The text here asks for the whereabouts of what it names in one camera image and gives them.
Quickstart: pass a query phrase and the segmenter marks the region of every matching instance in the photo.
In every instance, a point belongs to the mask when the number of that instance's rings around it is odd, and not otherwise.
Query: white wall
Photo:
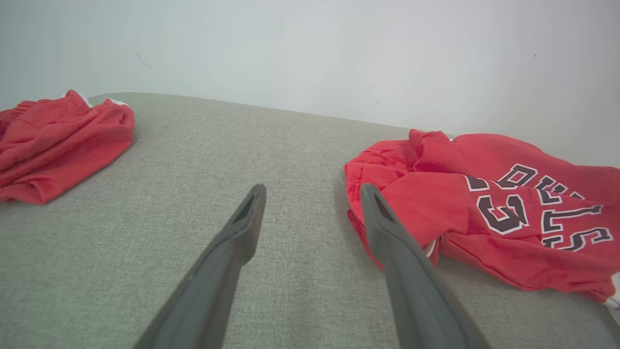
[[[620,166],[618,0],[6,0],[0,50],[3,109],[180,94]]]

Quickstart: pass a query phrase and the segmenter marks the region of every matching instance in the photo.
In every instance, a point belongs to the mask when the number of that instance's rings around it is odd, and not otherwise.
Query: red sweatshirt
[[[44,204],[113,162],[132,136],[126,104],[92,107],[73,90],[0,112],[0,201]]]
[[[366,149],[345,173],[348,215],[369,254],[363,183],[381,190],[421,246],[436,242],[524,290],[577,291],[620,309],[617,168],[575,166],[501,135],[411,130]]]

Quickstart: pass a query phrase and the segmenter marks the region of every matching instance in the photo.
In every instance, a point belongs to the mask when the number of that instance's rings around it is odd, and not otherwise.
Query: red garment
[[[508,284],[578,291],[620,309],[617,168],[571,165],[501,135],[451,141],[411,130],[366,149],[345,173],[348,215],[369,254],[363,183],[381,190],[422,246],[439,238],[442,253]]]
[[[127,105],[90,107],[73,90],[0,112],[0,201],[44,204],[113,162],[132,136]]]

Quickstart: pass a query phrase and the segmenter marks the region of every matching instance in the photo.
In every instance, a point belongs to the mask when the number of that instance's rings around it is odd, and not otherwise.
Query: crumpled red fabric
[[[126,104],[73,90],[0,112],[0,202],[49,202],[118,158],[133,129]]]

